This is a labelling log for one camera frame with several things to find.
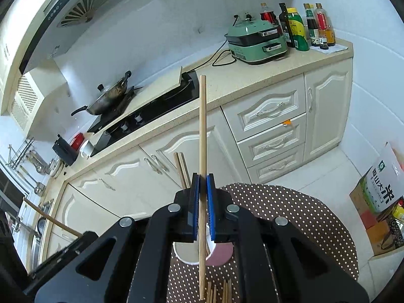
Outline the pink paper cup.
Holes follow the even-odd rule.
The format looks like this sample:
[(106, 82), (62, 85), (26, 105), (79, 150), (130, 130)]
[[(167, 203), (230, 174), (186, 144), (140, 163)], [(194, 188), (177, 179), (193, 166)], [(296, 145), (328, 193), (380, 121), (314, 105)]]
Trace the pink paper cup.
[[(198, 265), (198, 240), (192, 243), (174, 242), (175, 256), (187, 265)], [(234, 253), (232, 243), (215, 243), (210, 236), (210, 227), (206, 225), (206, 266), (226, 264)]]

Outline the wooden chopstick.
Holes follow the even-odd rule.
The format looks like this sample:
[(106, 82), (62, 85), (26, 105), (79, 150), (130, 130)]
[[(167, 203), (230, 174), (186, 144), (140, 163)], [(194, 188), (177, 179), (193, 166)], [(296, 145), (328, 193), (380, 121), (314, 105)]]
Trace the wooden chopstick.
[(207, 90), (206, 76), (199, 78), (199, 204), (198, 204), (198, 285), (199, 299), (205, 300), (206, 281), (206, 174), (207, 174)]

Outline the black gas stove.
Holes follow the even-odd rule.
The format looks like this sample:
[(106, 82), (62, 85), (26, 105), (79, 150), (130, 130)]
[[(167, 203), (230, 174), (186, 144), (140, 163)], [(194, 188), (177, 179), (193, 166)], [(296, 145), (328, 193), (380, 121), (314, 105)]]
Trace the black gas stove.
[(196, 71), (183, 72), (181, 75), (181, 83), (178, 88), (152, 100), (150, 103), (147, 103), (145, 106), (132, 112), (103, 131), (98, 142), (94, 145), (94, 149), (90, 156), (95, 156), (108, 146), (111, 146), (118, 140), (121, 140), (146, 124), (197, 99), (199, 95), (198, 87), (199, 81)]

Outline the white mug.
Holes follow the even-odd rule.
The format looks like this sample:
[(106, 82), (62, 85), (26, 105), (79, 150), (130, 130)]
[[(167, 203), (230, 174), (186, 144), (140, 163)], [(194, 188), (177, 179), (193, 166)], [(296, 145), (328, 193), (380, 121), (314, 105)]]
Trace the white mug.
[(94, 146), (92, 145), (90, 140), (86, 140), (85, 142), (83, 142), (79, 149), (80, 156), (84, 159), (88, 159), (89, 157), (91, 157), (93, 151)]

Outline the beige cutting board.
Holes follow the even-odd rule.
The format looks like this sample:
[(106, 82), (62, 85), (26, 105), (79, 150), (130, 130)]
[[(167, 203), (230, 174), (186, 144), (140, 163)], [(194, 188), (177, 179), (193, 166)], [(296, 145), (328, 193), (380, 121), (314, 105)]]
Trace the beige cutting board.
[(104, 130), (106, 131), (108, 128), (115, 125), (118, 121), (124, 119), (124, 117), (130, 115), (136, 110), (139, 110), (141, 107), (144, 107), (156, 98), (159, 98), (160, 96), (170, 92), (171, 90), (178, 88), (181, 83), (182, 69), (182, 66), (178, 66), (170, 70), (167, 74), (157, 78), (148, 86), (142, 88), (139, 93), (137, 93), (137, 95), (131, 100), (130, 104), (127, 106), (123, 114), (117, 117), (117, 119), (112, 121), (109, 125), (107, 125)]

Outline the red container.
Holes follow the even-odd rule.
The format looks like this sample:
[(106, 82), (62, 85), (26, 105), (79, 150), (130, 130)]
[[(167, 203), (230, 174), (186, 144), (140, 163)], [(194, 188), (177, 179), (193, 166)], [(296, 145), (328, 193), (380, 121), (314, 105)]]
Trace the red container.
[(70, 146), (72, 147), (72, 149), (78, 151), (84, 140), (85, 140), (84, 134), (79, 132), (72, 138)]

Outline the black electric kettle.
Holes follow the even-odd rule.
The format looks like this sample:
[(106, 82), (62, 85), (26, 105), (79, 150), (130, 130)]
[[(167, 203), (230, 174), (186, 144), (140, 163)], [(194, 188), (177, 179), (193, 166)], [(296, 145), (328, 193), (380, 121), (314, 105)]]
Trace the black electric kettle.
[(60, 134), (58, 134), (58, 138), (54, 142), (52, 149), (67, 166), (72, 166), (79, 155), (78, 151), (67, 143)]

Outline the rice bag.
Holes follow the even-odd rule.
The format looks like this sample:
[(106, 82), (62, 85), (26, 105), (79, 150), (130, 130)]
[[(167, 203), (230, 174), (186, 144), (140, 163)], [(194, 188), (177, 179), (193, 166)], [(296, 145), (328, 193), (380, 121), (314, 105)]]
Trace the rice bag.
[(373, 213), (392, 206), (403, 196), (403, 154), (387, 142), (360, 185)]

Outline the green electric cooker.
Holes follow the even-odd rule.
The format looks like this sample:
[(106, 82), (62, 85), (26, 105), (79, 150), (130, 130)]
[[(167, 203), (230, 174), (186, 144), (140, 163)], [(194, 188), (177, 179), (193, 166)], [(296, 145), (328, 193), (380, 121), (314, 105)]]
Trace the green electric cooker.
[(248, 13), (228, 29), (225, 37), (232, 56), (247, 64), (263, 64), (288, 52), (279, 25)]

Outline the yellow bottle in box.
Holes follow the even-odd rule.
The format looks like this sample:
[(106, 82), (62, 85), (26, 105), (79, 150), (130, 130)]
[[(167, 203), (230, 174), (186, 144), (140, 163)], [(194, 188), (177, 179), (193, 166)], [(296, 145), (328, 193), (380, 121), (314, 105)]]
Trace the yellow bottle in box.
[(402, 198), (396, 202), (392, 210), (392, 216), (400, 223), (404, 223), (404, 200)]

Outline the green yellow bottle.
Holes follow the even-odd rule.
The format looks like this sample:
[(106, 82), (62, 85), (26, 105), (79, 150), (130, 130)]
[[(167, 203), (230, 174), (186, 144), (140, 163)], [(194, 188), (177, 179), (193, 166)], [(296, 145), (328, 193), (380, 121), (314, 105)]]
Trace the green yellow bottle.
[(294, 46), (298, 51), (309, 51), (310, 46), (306, 39), (306, 30), (303, 19), (296, 8), (287, 8), (288, 23), (292, 32)]

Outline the dark oil bottle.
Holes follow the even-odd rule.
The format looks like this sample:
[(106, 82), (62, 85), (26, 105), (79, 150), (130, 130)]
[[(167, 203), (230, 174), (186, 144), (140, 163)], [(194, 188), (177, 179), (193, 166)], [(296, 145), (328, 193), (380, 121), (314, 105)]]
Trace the dark oil bottle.
[(294, 40), (292, 36), (292, 32), (290, 29), (290, 25), (288, 22), (288, 11), (285, 3), (279, 3), (279, 7), (281, 9), (281, 14), (279, 15), (279, 22), (282, 26), (282, 30), (284, 33), (284, 38), (286, 40), (286, 43), (289, 47), (295, 48), (294, 46)]

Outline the dark soy sauce bottle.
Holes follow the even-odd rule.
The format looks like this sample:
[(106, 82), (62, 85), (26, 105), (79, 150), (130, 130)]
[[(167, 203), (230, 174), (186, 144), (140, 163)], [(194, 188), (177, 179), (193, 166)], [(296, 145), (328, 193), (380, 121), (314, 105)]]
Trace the dark soy sauce bottle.
[(311, 45), (320, 46), (319, 30), (316, 19), (314, 17), (313, 5), (304, 3), (303, 7), (305, 8), (306, 21), (308, 24), (308, 32), (310, 35)]

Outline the range hood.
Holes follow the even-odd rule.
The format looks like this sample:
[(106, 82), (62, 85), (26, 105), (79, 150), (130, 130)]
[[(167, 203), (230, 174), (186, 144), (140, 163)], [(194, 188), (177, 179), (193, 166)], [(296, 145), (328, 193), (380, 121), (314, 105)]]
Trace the range hood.
[(21, 74), (44, 60), (65, 54), (102, 14), (122, 0), (56, 0), (45, 17), (19, 66)]

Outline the red label sauce bottle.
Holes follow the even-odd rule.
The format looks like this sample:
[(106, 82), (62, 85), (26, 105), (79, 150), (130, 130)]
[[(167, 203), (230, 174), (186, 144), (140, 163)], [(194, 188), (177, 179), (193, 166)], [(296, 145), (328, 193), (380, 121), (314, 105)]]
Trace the red label sauce bottle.
[(315, 15), (318, 21), (319, 29), (327, 38), (327, 44), (329, 46), (335, 46), (336, 38), (334, 28), (326, 10), (322, 7), (322, 4), (316, 3)]

